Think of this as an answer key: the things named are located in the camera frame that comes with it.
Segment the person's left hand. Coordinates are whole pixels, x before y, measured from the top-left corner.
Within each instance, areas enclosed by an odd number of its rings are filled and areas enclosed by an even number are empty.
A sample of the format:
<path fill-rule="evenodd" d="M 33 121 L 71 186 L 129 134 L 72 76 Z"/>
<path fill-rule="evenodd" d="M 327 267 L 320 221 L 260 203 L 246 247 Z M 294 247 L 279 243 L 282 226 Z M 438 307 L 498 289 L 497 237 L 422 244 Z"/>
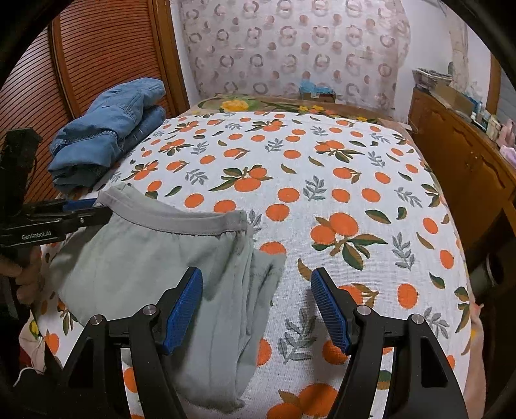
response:
<path fill-rule="evenodd" d="M 34 303 L 44 287 L 44 280 L 40 275 L 41 265 L 41 248 L 39 246 L 32 248 L 26 267 L 21 267 L 1 256 L 1 274 L 8 278 L 14 278 L 17 285 L 17 300 L 23 305 L 29 306 Z"/>

